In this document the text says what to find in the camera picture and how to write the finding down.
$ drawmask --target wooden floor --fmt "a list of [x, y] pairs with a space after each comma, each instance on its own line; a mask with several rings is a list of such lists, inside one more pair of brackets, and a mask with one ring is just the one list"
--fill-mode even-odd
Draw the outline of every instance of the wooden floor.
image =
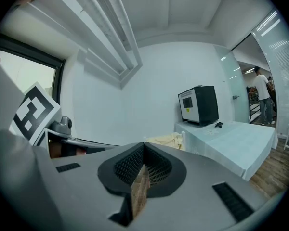
[[[260, 118], [253, 124], [261, 126]], [[276, 124], [267, 124], [276, 128]], [[278, 139], [277, 149], [271, 149], [270, 154], [250, 179], [250, 183], [261, 191], [268, 199], [281, 193], [289, 186], [289, 149], [284, 150], [285, 141]], [[149, 189], [149, 174], [146, 167], [140, 170], [132, 185], [133, 216], [136, 217], [146, 204], [146, 192]]]
[[[257, 118], [253, 124], [261, 126], [260, 118]], [[276, 128], [276, 124], [266, 125]], [[285, 142], [286, 140], [278, 139], [277, 149], [271, 149], [269, 156], [250, 179], [250, 183], [267, 198], [283, 192], [289, 186], [289, 149], [284, 150]]]

